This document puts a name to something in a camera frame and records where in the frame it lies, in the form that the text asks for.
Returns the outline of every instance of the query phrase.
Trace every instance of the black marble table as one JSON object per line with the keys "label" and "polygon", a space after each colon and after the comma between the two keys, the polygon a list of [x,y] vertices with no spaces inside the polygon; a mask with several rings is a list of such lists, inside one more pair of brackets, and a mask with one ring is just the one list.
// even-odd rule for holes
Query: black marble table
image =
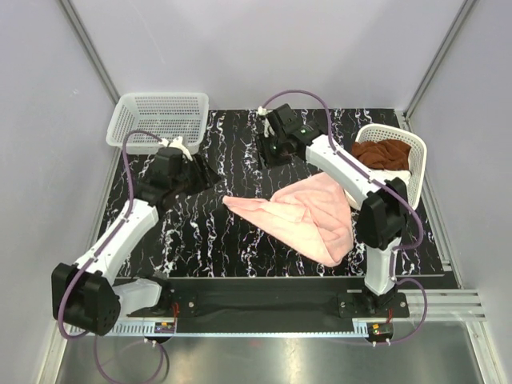
{"label": "black marble table", "polygon": [[[305,120],[326,124],[323,110],[299,110]],[[335,137],[350,148],[358,130],[375,122],[398,126],[393,110],[332,110]],[[302,257],[298,252],[269,236],[222,204],[226,194],[245,198],[270,198],[284,186],[318,172],[300,160],[292,165],[258,170],[254,135],[262,122],[255,110],[212,110],[201,153],[222,180],[214,189],[179,198],[135,247],[121,268],[120,277],[147,276],[159,270],[170,277],[276,277],[364,275],[365,247],[356,243],[342,263],[329,268]],[[152,156],[130,156],[135,181],[144,175]],[[114,176],[102,233],[119,215],[128,191],[122,160]],[[425,233],[422,245],[402,252],[397,274],[442,274],[442,264],[425,207],[420,202],[419,217]],[[411,243],[418,233],[410,221],[403,243]]]}

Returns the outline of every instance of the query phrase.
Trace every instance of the white wall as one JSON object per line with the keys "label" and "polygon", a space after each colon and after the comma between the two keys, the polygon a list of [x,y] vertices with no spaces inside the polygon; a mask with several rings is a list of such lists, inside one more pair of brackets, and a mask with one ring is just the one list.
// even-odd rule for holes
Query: white wall
{"label": "white wall", "polygon": [[0,372],[35,382],[50,275],[87,247],[113,104],[55,0],[0,2]]}
{"label": "white wall", "polygon": [[73,4],[122,94],[202,91],[231,109],[303,88],[332,106],[404,109],[462,0]]}
{"label": "white wall", "polygon": [[466,287],[512,380],[512,2],[479,2],[413,115]]}

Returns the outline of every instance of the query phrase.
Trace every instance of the empty white basket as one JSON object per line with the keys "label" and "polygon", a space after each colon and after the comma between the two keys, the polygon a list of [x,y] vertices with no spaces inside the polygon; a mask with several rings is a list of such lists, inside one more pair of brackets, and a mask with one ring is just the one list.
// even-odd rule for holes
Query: empty white basket
{"label": "empty white basket", "polygon": [[394,138],[410,145],[409,171],[410,180],[407,186],[407,200],[413,209],[418,208],[419,199],[422,195],[423,177],[425,176],[426,165],[426,144],[420,137],[393,126],[382,124],[368,124],[361,128],[356,137],[356,142],[380,142]]}
{"label": "empty white basket", "polygon": [[[132,130],[146,130],[172,140],[183,136],[191,154],[196,154],[208,119],[208,96],[184,92],[124,94],[115,107],[106,133],[110,146],[122,148]],[[128,154],[155,154],[157,142],[145,134],[133,134],[126,144]]]}

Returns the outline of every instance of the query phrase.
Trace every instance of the brown towel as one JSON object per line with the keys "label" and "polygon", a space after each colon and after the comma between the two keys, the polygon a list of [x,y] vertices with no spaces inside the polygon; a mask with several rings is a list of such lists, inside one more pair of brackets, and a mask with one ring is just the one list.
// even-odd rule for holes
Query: brown towel
{"label": "brown towel", "polygon": [[352,146],[352,156],[372,170],[409,170],[409,152],[409,144],[392,138]]}

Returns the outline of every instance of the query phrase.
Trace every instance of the marble tabletop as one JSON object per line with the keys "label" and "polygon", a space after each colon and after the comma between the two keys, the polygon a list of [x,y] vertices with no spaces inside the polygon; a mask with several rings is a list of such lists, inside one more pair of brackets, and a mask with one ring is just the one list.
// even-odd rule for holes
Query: marble tabletop
{"label": "marble tabletop", "polygon": [[[323,110],[299,110],[304,120],[326,124]],[[350,148],[358,130],[375,122],[398,126],[393,110],[335,109],[331,111],[334,136]],[[284,186],[318,172],[297,159],[293,164],[258,170],[254,135],[262,122],[255,110],[212,110],[200,152],[222,177],[214,189],[179,198],[161,222],[135,247],[121,268],[120,277],[147,276],[159,270],[170,277],[276,277],[364,275],[365,246],[356,242],[342,263],[329,268],[304,258],[222,204],[226,194],[245,198],[270,198]],[[144,175],[152,156],[130,156],[135,181]],[[102,233],[119,215],[128,190],[122,160],[103,215]],[[442,274],[442,264],[425,207],[417,209],[424,241],[416,250],[398,256],[397,274]],[[352,213],[353,220],[357,213]],[[411,243],[418,233],[410,221],[403,236]]]}

